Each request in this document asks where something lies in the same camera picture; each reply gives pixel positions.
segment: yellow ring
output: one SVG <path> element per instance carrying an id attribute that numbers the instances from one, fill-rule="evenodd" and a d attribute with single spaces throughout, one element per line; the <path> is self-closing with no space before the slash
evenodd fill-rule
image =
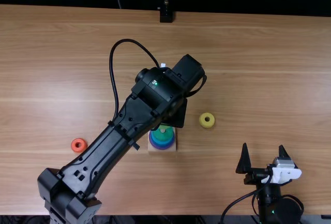
<path id="1" fill-rule="evenodd" d="M 211 128 L 215 123 L 215 118 L 210 113 L 203 113 L 199 117 L 200 125 L 204 128 Z"/>

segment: wood grain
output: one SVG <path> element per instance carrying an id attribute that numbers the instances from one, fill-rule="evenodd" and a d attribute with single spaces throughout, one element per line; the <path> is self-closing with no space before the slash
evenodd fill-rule
<path id="1" fill-rule="evenodd" d="M 189 99 L 176 154 L 148 154 L 146 139 L 111 171 L 99 214 L 220 214 L 253 190 L 235 174 L 242 143 L 264 167 L 283 144 L 302 177 L 282 188 L 306 214 L 330 214 L 331 19 L 248 14 L 0 6 L 0 214 L 47 214 L 37 188 L 45 167 L 74 158 L 113 115 L 108 56 L 132 38 L 173 66 L 189 53 L 208 80 Z M 120 101 L 151 67 L 133 44 L 115 52 Z M 199 125 L 211 112 L 212 129 Z M 230 214 L 252 214 L 250 200 Z"/>

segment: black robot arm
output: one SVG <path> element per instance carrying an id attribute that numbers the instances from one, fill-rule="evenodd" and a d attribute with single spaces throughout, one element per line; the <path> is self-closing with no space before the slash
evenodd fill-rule
<path id="1" fill-rule="evenodd" d="M 101 207 L 95 198 L 103 180 L 131 146 L 161 123 L 182 127 L 187 97 L 205 72 L 190 55 L 173 69 L 143 69 L 132 93 L 97 139 L 62 169 L 45 169 L 38 178 L 51 223 L 86 224 Z"/>

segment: blue ring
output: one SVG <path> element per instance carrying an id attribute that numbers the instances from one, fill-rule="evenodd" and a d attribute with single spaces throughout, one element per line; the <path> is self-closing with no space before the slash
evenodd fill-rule
<path id="1" fill-rule="evenodd" d="M 173 135 L 172 138 L 170 138 L 166 141 L 159 142 L 155 139 L 155 137 L 153 135 L 153 131 L 151 131 L 151 132 L 149 132 L 149 141 L 152 144 L 152 146 L 155 147 L 156 149 L 165 150 L 165 149 L 168 149 L 170 146 L 172 146 L 172 144 L 175 141 L 175 135 Z"/>

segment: red ring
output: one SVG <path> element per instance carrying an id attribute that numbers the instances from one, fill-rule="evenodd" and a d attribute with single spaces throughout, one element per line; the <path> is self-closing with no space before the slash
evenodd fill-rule
<path id="1" fill-rule="evenodd" d="M 87 142 L 81 138 L 74 139 L 71 143 L 71 149 L 75 153 L 82 153 L 87 148 Z"/>

